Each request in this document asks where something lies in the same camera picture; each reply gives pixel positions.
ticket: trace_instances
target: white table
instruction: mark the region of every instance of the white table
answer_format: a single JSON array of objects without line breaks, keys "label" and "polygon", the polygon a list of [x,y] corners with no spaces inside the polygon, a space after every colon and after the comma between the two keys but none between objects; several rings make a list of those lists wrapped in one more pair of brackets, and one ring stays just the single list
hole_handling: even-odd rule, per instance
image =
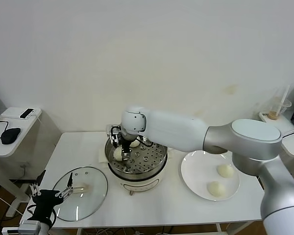
[{"label": "white table", "polygon": [[[190,191],[180,177],[180,164],[186,153],[169,153],[163,181],[154,189],[130,196],[121,188],[98,153],[107,140],[105,132],[64,133],[46,166],[40,188],[52,189],[70,170],[81,166],[100,169],[108,180],[108,193],[91,216],[66,222],[57,219],[54,228],[139,227],[192,225],[260,220],[264,192],[256,177],[240,172],[241,186],[226,201],[209,201]],[[26,212],[22,220],[31,215]]]},{"label": "white table", "polygon": [[[21,129],[20,134],[18,135],[17,139],[12,144],[2,144],[0,140],[0,158],[6,158],[11,156],[15,150],[18,148],[26,134],[29,132],[39,115],[41,114],[41,109],[35,108],[34,116],[30,116],[27,120],[22,119],[14,119],[14,118],[5,118],[0,116],[0,120],[8,121],[8,129],[19,127]],[[4,131],[6,126],[5,122],[0,122],[0,136]],[[5,175],[4,172],[0,170],[0,185],[5,188],[8,192],[13,194],[16,197],[16,200],[12,203],[14,207],[18,207],[21,202],[28,202],[29,198],[24,193],[26,187],[22,189],[18,188],[15,184],[13,184]],[[13,216],[14,210],[9,210],[6,216]]]},{"label": "white table", "polygon": [[[291,117],[289,117],[290,113],[286,112],[286,114],[280,116],[278,120],[271,120],[267,117],[267,114],[268,112],[260,112],[260,119],[264,122],[274,125],[281,131],[282,134],[294,130],[294,125],[290,121]],[[294,158],[294,134],[287,136],[287,138],[282,140],[282,147],[288,155]]]}]

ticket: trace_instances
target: white robotic arm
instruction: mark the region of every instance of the white robotic arm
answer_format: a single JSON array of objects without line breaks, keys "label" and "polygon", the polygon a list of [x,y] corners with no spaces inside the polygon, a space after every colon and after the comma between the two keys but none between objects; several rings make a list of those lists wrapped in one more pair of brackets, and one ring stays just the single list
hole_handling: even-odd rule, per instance
[{"label": "white robotic arm", "polygon": [[233,152],[236,168],[264,184],[261,215],[268,235],[294,235],[294,179],[279,157],[282,135],[274,126],[239,119],[208,127],[195,117],[130,106],[119,128],[121,139],[129,142],[143,136],[184,152]]}]

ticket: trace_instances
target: table leg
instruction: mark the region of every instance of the table leg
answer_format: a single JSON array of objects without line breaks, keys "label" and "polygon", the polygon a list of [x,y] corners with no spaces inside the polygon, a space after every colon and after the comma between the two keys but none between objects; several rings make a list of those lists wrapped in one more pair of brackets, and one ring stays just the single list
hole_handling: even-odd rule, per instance
[{"label": "table leg", "polygon": [[[26,192],[27,189],[28,189],[28,187],[29,187],[29,184],[22,184],[22,186],[21,186],[21,190],[22,190],[23,192]],[[23,200],[20,200],[20,199],[18,199],[18,198],[15,198],[15,199],[13,200],[13,202],[11,203],[11,207],[10,207],[10,208],[8,209],[8,211],[6,212],[5,217],[13,217],[13,216],[15,215],[15,213],[16,213],[16,210],[15,210],[14,208],[17,209],[17,208],[19,207],[20,203],[28,203],[28,202],[29,202],[29,199],[23,201]]]},{"label": "table leg", "polygon": [[21,201],[29,201],[29,196],[26,195],[21,189],[19,189],[14,183],[12,183],[6,175],[0,170],[0,186],[5,188],[8,192],[13,194]]},{"label": "table leg", "polygon": [[231,223],[227,227],[226,231],[228,235],[234,235],[237,234],[239,231],[243,230],[246,228],[248,225],[250,225],[253,221],[248,221],[248,222],[239,222],[239,223]]}]

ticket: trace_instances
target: stain on wall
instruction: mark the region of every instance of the stain on wall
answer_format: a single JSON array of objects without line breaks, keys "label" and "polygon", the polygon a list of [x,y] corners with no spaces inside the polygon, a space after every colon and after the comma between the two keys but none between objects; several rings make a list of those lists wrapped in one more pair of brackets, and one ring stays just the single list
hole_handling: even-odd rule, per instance
[{"label": "stain on wall", "polygon": [[237,84],[227,86],[227,87],[222,89],[222,92],[225,93],[225,94],[229,94],[229,95],[235,94],[237,92],[237,90],[238,90],[238,86],[239,85],[237,85]]}]

